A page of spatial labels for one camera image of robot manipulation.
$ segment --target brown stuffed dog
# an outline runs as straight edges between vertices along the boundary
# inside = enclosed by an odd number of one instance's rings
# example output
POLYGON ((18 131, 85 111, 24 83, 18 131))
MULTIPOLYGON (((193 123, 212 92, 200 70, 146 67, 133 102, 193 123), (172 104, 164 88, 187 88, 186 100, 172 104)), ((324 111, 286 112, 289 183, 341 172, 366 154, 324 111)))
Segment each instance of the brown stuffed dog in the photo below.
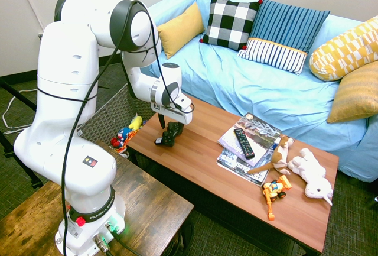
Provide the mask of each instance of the brown stuffed dog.
POLYGON ((267 169, 275 168, 281 174, 290 175, 287 159, 289 147, 293 143, 294 139, 290 138, 289 136, 283 136, 272 154, 271 161, 267 164, 264 164, 263 166, 251 169, 247 173, 253 174, 267 169))

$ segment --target yellow pillow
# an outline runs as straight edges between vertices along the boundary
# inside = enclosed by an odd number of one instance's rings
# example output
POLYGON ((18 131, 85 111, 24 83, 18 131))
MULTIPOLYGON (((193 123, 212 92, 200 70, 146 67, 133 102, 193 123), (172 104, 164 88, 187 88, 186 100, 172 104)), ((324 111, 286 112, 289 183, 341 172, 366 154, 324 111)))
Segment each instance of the yellow pillow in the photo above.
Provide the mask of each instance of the yellow pillow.
POLYGON ((159 25, 158 31, 165 55, 169 59, 193 37, 205 31, 197 3, 192 4, 182 15, 159 25))
POLYGON ((375 114, 378 114, 378 61, 342 78, 327 122, 347 122, 375 114))
POLYGON ((378 60, 378 16, 336 36, 310 57, 312 73, 321 80, 340 80, 346 74, 378 60))

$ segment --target black remote control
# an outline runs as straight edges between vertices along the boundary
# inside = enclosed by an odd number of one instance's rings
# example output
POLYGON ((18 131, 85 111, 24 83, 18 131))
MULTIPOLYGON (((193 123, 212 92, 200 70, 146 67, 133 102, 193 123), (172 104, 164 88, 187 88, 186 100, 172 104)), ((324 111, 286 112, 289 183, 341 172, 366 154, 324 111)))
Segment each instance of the black remote control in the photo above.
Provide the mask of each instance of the black remote control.
POLYGON ((253 152, 252 147, 250 146, 249 141, 247 139, 246 133, 244 133, 243 129, 234 129, 234 132, 237 140, 240 143, 240 146, 242 147, 246 159, 249 160, 250 158, 254 158, 255 153, 253 152))

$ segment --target book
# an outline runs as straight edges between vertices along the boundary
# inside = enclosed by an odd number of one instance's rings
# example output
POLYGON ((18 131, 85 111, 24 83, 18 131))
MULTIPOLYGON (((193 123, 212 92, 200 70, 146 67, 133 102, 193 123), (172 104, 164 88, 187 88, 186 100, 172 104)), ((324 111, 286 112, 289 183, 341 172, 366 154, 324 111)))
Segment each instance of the book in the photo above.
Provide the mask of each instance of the book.
MULTIPOLYGON (((264 153, 263 157, 256 163, 255 167, 263 166, 264 164, 270 162, 272 154, 275 147, 278 145, 279 139, 269 147, 269 149, 264 153)), ((252 166, 242 159, 238 158, 235 154, 231 153, 229 150, 224 149, 217 159, 217 164, 231 171, 232 173, 258 185, 262 186, 269 173, 269 170, 261 171, 258 173, 248 174, 247 172, 252 169, 252 166)))
POLYGON ((280 134, 281 130, 248 112, 219 138, 218 143, 239 159, 248 163, 251 168, 255 168, 257 164, 261 164, 260 159, 263 158, 264 154, 279 138, 280 134), (244 156, 239 141, 234 134, 234 129, 236 128, 244 130, 249 144, 255 153, 254 158, 246 159, 244 156))

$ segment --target red button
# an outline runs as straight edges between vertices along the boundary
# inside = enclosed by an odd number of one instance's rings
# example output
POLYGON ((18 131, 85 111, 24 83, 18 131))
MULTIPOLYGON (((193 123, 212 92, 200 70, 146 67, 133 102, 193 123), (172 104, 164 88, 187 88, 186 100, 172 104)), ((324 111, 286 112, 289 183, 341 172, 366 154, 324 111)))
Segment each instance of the red button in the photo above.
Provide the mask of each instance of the red button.
POLYGON ((85 225, 86 221, 85 221, 85 219, 83 219, 83 217, 79 216, 76 219, 76 223, 77 223, 78 226, 83 226, 83 225, 85 225))

